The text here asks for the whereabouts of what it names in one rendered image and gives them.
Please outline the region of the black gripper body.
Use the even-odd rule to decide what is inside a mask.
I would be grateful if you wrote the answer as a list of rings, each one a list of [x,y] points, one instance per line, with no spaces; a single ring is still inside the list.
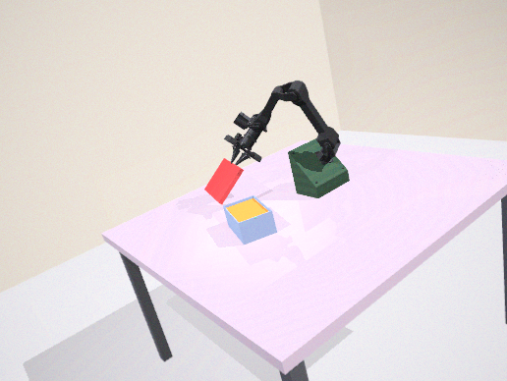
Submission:
[[[257,140],[256,137],[254,137],[251,134],[249,134],[248,132],[246,132],[244,134],[244,137],[242,138],[242,140],[239,142],[237,142],[236,139],[234,139],[233,137],[231,137],[229,135],[226,135],[224,137],[224,139],[227,140],[228,142],[230,142],[231,144],[233,144],[233,146],[236,147],[237,149],[240,150],[240,148],[241,148],[242,150],[245,151],[244,153],[246,155],[248,155],[249,157],[253,158],[254,160],[256,160],[257,162],[260,163],[262,157],[255,152],[251,152],[254,143],[256,143],[256,140]],[[241,147],[241,145],[243,147]],[[245,150],[245,148],[247,150]]]

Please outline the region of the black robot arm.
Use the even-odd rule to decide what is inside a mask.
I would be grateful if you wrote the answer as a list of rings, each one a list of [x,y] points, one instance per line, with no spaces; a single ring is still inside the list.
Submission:
[[[293,104],[300,106],[318,133],[316,141],[322,148],[315,153],[317,158],[321,164],[333,162],[333,157],[335,157],[341,144],[339,135],[333,128],[326,125],[310,101],[309,91],[302,81],[287,82],[275,86],[264,109],[259,114],[253,114],[250,118],[241,111],[233,123],[243,130],[249,128],[248,133],[258,138],[262,131],[267,133],[266,126],[278,100],[291,101]]]

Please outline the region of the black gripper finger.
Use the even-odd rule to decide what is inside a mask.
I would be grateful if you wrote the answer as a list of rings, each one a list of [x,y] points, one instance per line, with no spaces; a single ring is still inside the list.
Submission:
[[[241,162],[245,161],[246,159],[250,158],[248,155],[242,152],[241,157],[238,159],[235,165],[239,165]],[[251,158],[250,158],[251,159]]]
[[[234,160],[236,159],[236,157],[238,156],[238,154],[240,153],[240,150],[237,149],[236,147],[233,147],[233,155],[232,155],[232,159],[231,159],[231,164],[234,162]]]

